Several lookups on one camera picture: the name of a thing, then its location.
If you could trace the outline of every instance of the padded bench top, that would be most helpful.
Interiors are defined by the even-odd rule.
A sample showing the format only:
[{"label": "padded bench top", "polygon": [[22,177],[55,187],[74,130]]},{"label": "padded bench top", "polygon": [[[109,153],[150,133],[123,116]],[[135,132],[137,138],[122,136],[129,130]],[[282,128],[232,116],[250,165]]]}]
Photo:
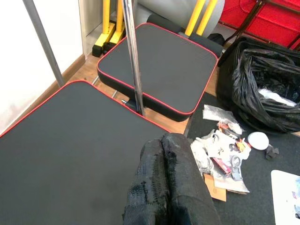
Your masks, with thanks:
[{"label": "padded bench top", "polygon": [[0,137],[0,224],[120,225],[146,141],[165,130],[87,82]]},{"label": "padded bench top", "polygon": [[[151,23],[136,28],[144,95],[179,113],[192,113],[216,66],[204,47]],[[127,39],[98,63],[98,71],[134,89]]]}]

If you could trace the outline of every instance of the cardboard piece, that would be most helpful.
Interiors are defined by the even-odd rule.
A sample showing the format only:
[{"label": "cardboard piece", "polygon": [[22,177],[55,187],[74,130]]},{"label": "cardboard piece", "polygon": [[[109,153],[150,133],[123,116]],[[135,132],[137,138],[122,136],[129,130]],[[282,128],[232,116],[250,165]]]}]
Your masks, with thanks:
[{"label": "cardboard piece", "polygon": [[226,189],[215,187],[214,178],[208,174],[204,174],[204,181],[212,198],[226,202]]}]

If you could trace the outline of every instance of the black plastic bag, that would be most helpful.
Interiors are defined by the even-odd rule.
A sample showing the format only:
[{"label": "black plastic bag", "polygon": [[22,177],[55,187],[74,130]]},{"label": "black plastic bag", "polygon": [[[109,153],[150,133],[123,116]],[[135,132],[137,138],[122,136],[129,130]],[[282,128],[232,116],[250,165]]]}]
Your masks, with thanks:
[{"label": "black plastic bag", "polygon": [[[300,131],[300,53],[240,38],[220,59],[218,99],[249,125],[267,133]],[[266,88],[296,103],[265,99]]]}]

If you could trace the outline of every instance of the yellow metal frame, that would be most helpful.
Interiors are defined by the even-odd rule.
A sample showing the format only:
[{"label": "yellow metal frame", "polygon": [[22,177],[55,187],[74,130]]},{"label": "yellow metal frame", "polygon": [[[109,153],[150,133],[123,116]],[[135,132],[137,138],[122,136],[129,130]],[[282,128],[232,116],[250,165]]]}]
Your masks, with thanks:
[{"label": "yellow metal frame", "polygon": [[214,11],[214,8],[215,8],[217,2],[218,2],[218,0],[210,0],[209,4],[205,10],[204,16],[203,16],[203,18],[199,24],[199,27],[196,31],[196,34],[198,34],[198,35],[203,34],[204,29],[208,23],[208,20],[210,19],[212,12]]},{"label": "yellow metal frame", "polygon": [[103,0],[103,20],[102,20],[102,34],[96,41],[95,45],[102,47],[104,42],[108,42],[116,30],[116,25],[109,22],[110,16],[110,0]]},{"label": "yellow metal frame", "polygon": [[95,45],[102,47],[104,42],[109,42],[115,29],[116,29],[116,25],[114,23],[110,22],[108,25],[107,34],[102,33],[100,35],[100,37],[98,38],[98,40],[96,41]]},{"label": "yellow metal frame", "polygon": [[189,19],[189,22],[188,22],[188,25],[187,25],[187,29],[186,29],[186,32],[185,34],[190,36],[194,30],[194,27],[196,25],[196,22],[199,18],[199,15],[201,13],[201,10],[203,8],[203,5],[205,3],[205,0],[198,0],[197,3],[196,3],[196,6],[193,10],[193,13],[191,15],[191,18]]},{"label": "yellow metal frame", "polygon": [[[198,35],[202,35],[203,32],[204,32],[204,29],[205,27],[207,26],[207,23],[211,17],[211,14],[212,12],[214,11],[215,7],[216,7],[216,4],[217,4],[218,0],[210,0],[206,10],[205,10],[205,13],[203,15],[203,18],[199,24],[199,27],[196,31],[196,34]],[[205,0],[198,0],[196,2],[196,5],[195,5],[195,8],[193,10],[193,13],[191,15],[191,18],[189,19],[189,22],[188,22],[188,25],[187,25],[187,28],[186,28],[186,31],[185,31],[185,34],[190,36],[194,30],[194,27],[196,25],[196,22],[199,18],[199,15],[202,11],[202,8],[203,8],[203,5],[205,3]]]},{"label": "yellow metal frame", "polygon": [[117,28],[115,33],[110,40],[111,43],[117,44],[121,41],[125,30],[125,24],[123,22],[123,7],[122,0],[118,0],[118,11],[117,11]]}]

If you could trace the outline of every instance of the white wall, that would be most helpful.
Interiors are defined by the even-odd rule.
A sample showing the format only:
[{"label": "white wall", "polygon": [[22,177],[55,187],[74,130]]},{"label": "white wall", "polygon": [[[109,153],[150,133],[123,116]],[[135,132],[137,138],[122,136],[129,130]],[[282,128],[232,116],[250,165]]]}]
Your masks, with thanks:
[{"label": "white wall", "polygon": [[[34,0],[61,72],[82,53],[76,0]],[[21,0],[0,7],[0,133],[54,81],[43,48]]]},{"label": "white wall", "polygon": [[[79,0],[82,15],[82,35],[87,36],[102,23],[102,0]],[[116,0],[110,0],[111,13],[116,10]]]}]

